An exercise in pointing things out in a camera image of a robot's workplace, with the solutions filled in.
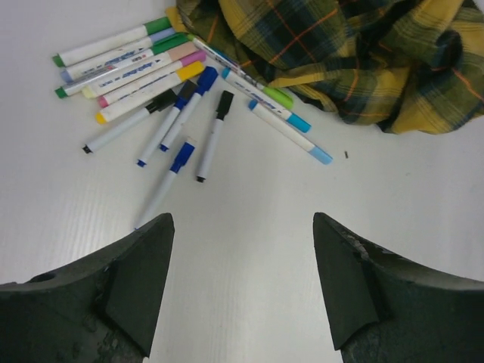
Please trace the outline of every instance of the marker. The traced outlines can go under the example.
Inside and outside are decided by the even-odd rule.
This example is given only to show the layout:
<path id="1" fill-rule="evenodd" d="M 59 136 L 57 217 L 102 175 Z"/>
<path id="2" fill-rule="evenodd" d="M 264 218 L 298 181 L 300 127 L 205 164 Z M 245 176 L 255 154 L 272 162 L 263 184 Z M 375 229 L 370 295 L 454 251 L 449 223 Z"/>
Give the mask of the marker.
<path id="1" fill-rule="evenodd" d="M 281 134 L 292 140 L 294 143 L 302 147 L 309 155 L 319 160 L 324 165 L 327 165 L 333 161 L 333 158 L 324 152 L 321 148 L 314 145 L 310 140 L 302 136 L 298 131 L 293 129 L 291 126 L 286 124 L 278 116 L 274 115 L 267 108 L 263 107 L 256 100 L 252 100 L 249 103 L 249 108 L 254 112 L 260 119 L 266 121 L 269 125 L 278 130 Z"/>
<path id="2" fill-rule="evenodd" d="M 135 229 L 140 228 L 148 219 L 151 218 L 153 214 L 157 211 L 158 206 L 163 202 L 165 199 L 166 194 L 168 193 L 170 187 L 172 186 L 175 178 L 180 171 L 180 169 L 185 166 L 188 159 L 195 150 L 195 142 L 192 139 L 188 139 L 183 146 L 181 147 L 180 151 L 176 155 L 175 160 L 173 161 L 172 167 L 166 173 L 161 185 L 155 190 L 154 195 L 150 198 L 150 202 L 147 205 L 147 208 L 141 214 L 138 223 L 136 223 Z"/>
<path id="3" fill-rule="evenodd" d="M 117 72 L 110 73 L 102 79 L 91 83 L 82 90 L 82 94 L 86 98 L 95 98 L 97 96 L 105 95 L 116 88 L 122 87 L 196 51 L 197 48 L 190 42 L 177 45 L 174 48 L 171 47 L 165 49 L 165 51 L 160 52 L 153 57 L 147 57 L 141 62 L 122 68 Z"/>
<path id="4" fill-rule="evenodd" d="M 178 99 L 175 102 L 175 106 L 173 106 L 168 115 L 165 117 L 164 121 L 162 121 L 158 130 L 153 134 L 153 137 L 147 143 L 143 153 L 141 153 L 141 156 L 137 162 L 138 166 L 142 168 L 148 163 L 151 155 L 153 155 L 154 151 L 160 146 L 160 142 L 165 137 L 169 128 L 172 127 L 180 111 L 183 110 L 183 107 L 185 107 L 193 93 L 197 90 L 197 87 L 198 86 L 192 81 L 185 82 L 181 88 L 181 91 L 178 93 Z"/>
<path id="5" fill-rule="evenodd" d="M 124 85 L 123 87 L 119 87 L 118 89 L 106 93 L 104 96 L 100 96 L 98 98 L 98 103 L 103 108 L 107 107 L 110 104 L 114 104 L 117 101 L 122 100 L 123 98 L 133 95 L 140 89 L 143 89 L 143 87 L 145 87 L 146 85 L 155 82 L 161 77 L 168 76 L 169 74 L 176 72 L 177 70 L 180 70 L 181 68 L 186 67 L 194 62 L 201 62 L 204 60 L 205 54 L 202 51 L 190 54 L 187 57 L 183 57 L 181 60 L 177 60 L 176 62 L 173 62 L 168 66 L 151 72 L 138 80 Z"/>
<path id="6" fill-rule="evenodd" d="M 94 153 L 105 145 L 109 144 L 114 139 L 121 136 L 132 127 L 138 125 L 143 119 L 146 119 L 154 111 L 162 111 L 176 100 L 175 92 L 171 89 L 165 91 L 159 96 L 156 96 L 153 101 L 146 107 L 141 108 L 137 113 L 118 123 L 105 133 L 99 135 L 94 140 L 88 142 L 82 149 L 86 154 Z"/>
<path id="7" fill-rule="evenodd" d="M 175 34 L 174 36 L 170 36 L 169 39 L 167 39 L 166 41 L 161 42 L 153 46 L 152 48 L 147 49 L 146 51 L 142 51 L 141 53 L 133 55 L 128 59 L 121 60 L 119 63 L 109 65 L 99 70 L 95 70 L 93 73 L 86 74 L 85 76 L 77 79 L 75 82 L 68 83 L 67 85 L 56 89 L 55 93 L 57 94 L 57 96 L 59 96 L 59 98 L 65 98 L 83 90 L 84 96 L 91 96 L 91 93 L 89 93 L 89 84 L 102 84 L 106 82 L 104 80 L 109 79 L 111 75 L 115 76 L 116 74 L 121 73 L 117 72 L 118 70 L 133 66 L 133 64 L 140 64 L 139 66 L 134 66 L 135 69 L 137 69 L 138 67 L 143 67 L 144 64 L 150 62 L 147 58 L 153 57 L 154 55 L 158 54 L 164 54 L 164 52 L 174 47 L 178 47 L 178 45 L 186 43 L 187 41 L 188 39 L 185 34 Z"/>
<path id="8" fill-rule="evenodd" d="M 52 60 L 58 67 L 68 67 L 79 63 L 85 59 L 94 57 L 105 51 L 118 48 L 121 45 L 134 42 L 135 40 L 158 33 L 164 29 L 170 28 L 171 25 L 167 17 L 161 17 L 152 20 L 136 28 L 126 30 L 115 36 L 108 36 L 107 38 L 98 40 L 93 43 L 83 45 L 82 47 L 71 49 L 70 51 L 63 51 L 52 57 Z"/>
<path id="9" fill-rule="evenodd" d="M 234 71 L 237 75 L 248 81 L 249 84 L 253 85 L 256 87 L 258 90 L 262 91 L 266 95 L 268 95 L 270 98 L 272 98 L 274 101 L 278 102 L 279 104 L 282 104 L 284 107 L 286 107 L 288 110 L 291 110 L 294 106 L 293 99 L 290 95 L 284 93 L 278 88 L 272 88 L 272 87 L 267 87 L 263 85 L 262 83 L 257 82 L 254 78 L 249 76 L 247 73 L 245 73 L 242 68 L 230 60 L 226 55 L 223 53 L 216 51 L 209 47 L 207 44 L 202 42 L 200 39 L 196 38 L 192 34 L 188 35 L 188 38 L 200 49 L 203 49 L 209 57 L 211 57 L 214 61 L 218 62 L 224 67 L 230 68 L 232 71 Z"/>
<path id="10" fill-rule="evenodd" d="M 219 106 L 217 107 L 217 117 L 213 120 L 212 132 L 210 133 L 208 143 L 206 144 L 205 153 L 203 154 L 202 163 L 197 173 L 197 182 L 203 183 L 209 175 L 210 164 L 212 163 L 215 150 L 219 142 L 220 132 L 224 124 L 224 117 L 230 110 L 234 94 L 228 91 L 223 91 L 220 97 Z"/>
<path id="11" fill-rule="evenodd" d="M 147 60 L 145 64 L 140 64 L 138 67 L 136 67 L 137 65 L 133 66 L 134 70 L 130 70 L 131 67 L 126 68 L 126 70 L 116 72 L 116 75 L 108 76 L 106 81 L 86 87 L 82 90 L 82 93 L 89 96 L 99 96 L 98 103 L 100 106 L 107 107 L 109 104 L 118 101 L 122 96 L 129 95 L 135 89 L 133 85 L 145 82 L 147 78 L 144 79 L 143 77 L 148 77 L 154 73 L 157 75 L 173 73 L 193 62 L 205 61 L 206 56 L 202 51 L 196 49 L 194 53 L 191 51 L 193 51 L 191 43 L 182 44 L 176 49 L 170 50 L 174 59 L 173 62 L 162 60 L 157 63 L 156 58 L 159 56 L 153 57 L 154 60 Z"/>
<path id="12" fill-rule="evenodd" d="M 167 151 L 170 146 L 172 146 L 172 142 L 175 140 L 176 136 L 182 130 L 183 125 L 188 121 L 192 112 L 194 112 L 195 107 L 198 105 L 200 100 L 203 97 L 203 94 L 210 90 L 213 83 L 217 79 L 219 74 L 217 70 L 213 67 L 207 67 L 203 71 L 203 73 L 198 78 L 197 84 L 198 88 L 195 91 L 194 95 L 191 96 L 190 101 L 187 103 L 183 111 L 177 117 L 176 121 L 173 123 L 172 127 L 169 129 L 166 136 L 161 141 L 160 149 L 161 151 Z"/>
<path id="13" fill-rule="evenodd" d="M 233 85 L 235 88 L 241 90 L 247 96 L 255 98 L 257 101 L 264 104 L 269 110 L 276 113 L 280 118 L 285 119 L 287 123 L 294 126 L 301 132 L 307 132 L 310 130 L 311 125 L 309 125 L 305 120 L 297 116 L 295 113 L 290 112 L 286 108 L 282 107 L 280 104 L 269 99 L 267 95 L 262 93 L 260 90 L 255 88 L 253 85 L 249 84 L 245 79 L 240 78 L 235 72 L 230 69 L 225 68 L 222 71 L 222 78 L 225 79 L 229 84 Z"/>
<path id="14" fill-rule="evenodd" d="M 203 72 L 204 68 L 205 66 L 197 61 L 174 73 L 155 79 L 152 83 L 147 84 L 143 89 L 140 89 L 133 95 L 123 98 L 99 111 L 96 114 L 96 120 L 100 124 L 108 123 L 133 108 L 141 106 L 144 102 L 148 102 L 164 91 L 179 85 L 186 79 L 195 77 L 197 74 Z"/>
<path id="15" fill-rule="evenodd" d="M 99 54 L 96 57 L 86 59 L 81 63 L 74 64 L 62 72 L 60 72 L 60 77 L 69 83 L 74 80 L 81 78 L 82 76 L 92 73 L 95 70 L 109 66 L 110 64 L 116 64 L 120 61 L 124 61 L 126 58 L 132 57 L 135 54 L 141 53 L 142 51 L 151 48 L 156 43 L 165 39 L 166 37 L 175 34 L 173 28 L 168 28 L 162 30 L 161 32 L 154 33 L 151 36 L 141 38 L 135 42 L 122 45 L 112 51 L 107 51 L 106 53 Z"/>

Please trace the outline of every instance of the black cap marker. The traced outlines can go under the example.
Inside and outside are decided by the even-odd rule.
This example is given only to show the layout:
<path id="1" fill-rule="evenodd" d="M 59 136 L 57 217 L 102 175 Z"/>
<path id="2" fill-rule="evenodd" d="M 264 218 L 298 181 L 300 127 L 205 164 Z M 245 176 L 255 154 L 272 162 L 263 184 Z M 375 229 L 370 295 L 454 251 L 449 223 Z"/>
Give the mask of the black cap marker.
<path id="1" fill-rule="evenodd" d="M 131 127 L 138 125 L 143 119 L 150 116 L 155 111 L 161 111 L 167 108 L 170 104 L 175 103 L 176 94 L 173 90 L 169 89 L 161 95 L 156 96 L 151 103 L 146 107 L 141 108 L 138 112 L 134 113 L 128 119 L 125 119 L 121 123 L 118 123 L 114 127 L 108 129 L 105 133 L 99 135 L 94 140 L 87 143 L 82 149 L 86 154 L 90 154 L 94 151 L 101 149 L 103 146 L 109 144 L 112 140 L 121 136 L 124 132 L 128 131 Z"/>
<path id="2" fill-rule="evenodd" d="M 203 183 L 208 176 L 210 164 L 212 163 L 213 155 L 219 142 L 220 132 L 222 130 L 223 120 L 230 110 L 234 94 L 229 91 L 223 91 L 220 97 L 219 106 L 217 107 L 217 117 L 213 120 L 212 132 L 210 132 L 209 140 L 206 144 L 205 153 L 203 154 L 202 162 L 198 168 L 197 182 Z"/>

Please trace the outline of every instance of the blue marker cap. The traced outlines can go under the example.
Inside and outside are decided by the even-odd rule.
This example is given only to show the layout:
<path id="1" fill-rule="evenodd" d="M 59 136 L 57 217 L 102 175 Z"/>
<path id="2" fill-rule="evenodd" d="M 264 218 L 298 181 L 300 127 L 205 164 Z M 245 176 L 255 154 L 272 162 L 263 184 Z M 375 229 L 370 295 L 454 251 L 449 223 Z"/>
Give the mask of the blue marker cap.
<path id="1" fill-rule="evenodd" d="M 300 130 L 301 132 L 306 133 L 310 130 L 311 125 L 304 121 L 302 118 L 297 116 L 295 113 L 292 113 L 289 118 L 286 120 L 287 123 L 294 126 L 296 129 Z"/>
<path id="2" fill-rule="evenodd" d="M 196 90 L 196 93 L 203 96 L 203 94 L 212 87 L 218 76 L 219 73 L 215 68 L 206 67 L 202 74 L 200 74 L 200 77 L 198 77 L 198 89 Z"/>
<path id="3" fill-rule="evenodd" d="M 317 146 L 314 146 L 310 151 L 309 155 L 312 155 L 315 157 L 317 160 L 322 162 L 324 165 L 330 164 L 333 161 L 333 158 L 331 157 L 330 154 L 326 153 L 322 149 L 320 149 Z"/>
<path id="4" fill-rule="evenodd" d="M 185 166 L 187 163 L 188 159 L 190 159 L 190 156 L 195 150 L 195 146 L 190 144 L 188 141 L 186 141 L 183 146 L 181 147 L 180 151 L 176 155 L 175 161 L 173 161 L 173 165 L 170 169 L 170 171 L 178 174 L 182 166 Z"/>
<path id="5" fill-rule="evenodd" d="M 178 100 L 175 102 L 175 107 L 179 110 L 183 109 L 190 101 L 191 96 L 197 90 L 197 85 L 192 81 L 187 81 L 178 93 Z"/>
<path id="6" fill-rule="evenodd" d="M 168 28 L 168 29 L 162 30 L 161 32 L 151 34 L 149 37 L 153 45 L 155 45 L 160 40 L 165 39 L 169 36 L 172 36 L 173 34 L 175 34 L 175 30 L 173 28 Z"/>
<path id="7" fill-rule="evenodd" d="M 62 72 L 60 72 L 60 77 L 65 83 L 73 82 L 72 77 L 69 75 L 69 73 L 66 70 L 63 70 Z"/>

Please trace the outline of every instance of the crumpled cloth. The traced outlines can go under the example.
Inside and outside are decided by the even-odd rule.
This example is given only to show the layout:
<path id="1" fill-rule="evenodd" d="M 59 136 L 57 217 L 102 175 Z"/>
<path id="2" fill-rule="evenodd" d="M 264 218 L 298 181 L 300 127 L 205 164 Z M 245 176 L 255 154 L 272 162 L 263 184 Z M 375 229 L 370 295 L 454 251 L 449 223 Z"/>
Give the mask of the crumpled cloth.
<path id="1" fill-rule="evenodd" d="M 177 0 L 177 9 L 254 79 L 345 123 L 440 134 L 484 114 L 484 15 L 472 0 Z"/>

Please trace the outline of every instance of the yellow cap marker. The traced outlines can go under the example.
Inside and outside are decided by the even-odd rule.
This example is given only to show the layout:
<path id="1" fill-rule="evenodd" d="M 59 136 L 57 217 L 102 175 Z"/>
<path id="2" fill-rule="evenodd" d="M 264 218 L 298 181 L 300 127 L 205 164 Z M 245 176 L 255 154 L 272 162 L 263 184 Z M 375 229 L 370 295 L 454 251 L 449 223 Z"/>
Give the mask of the yellow cap marker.
<path id="1" fill-rule="evenodd" d="M 155 98 L 169 88 L 175 87 L 187 79 L 197 76 L 202 73 L 205 66 L 202 62 L 196 61 L 173 73 L 167 74 L 166 68 L 161 68 L 152 72 L 134 82 L 118 88 L 115 92 L 122 90 L 121 98 L 96 114 L 96 121 L 98 123 L 108 123 L 124 113 L 141 106 L 143 103 Z"/>

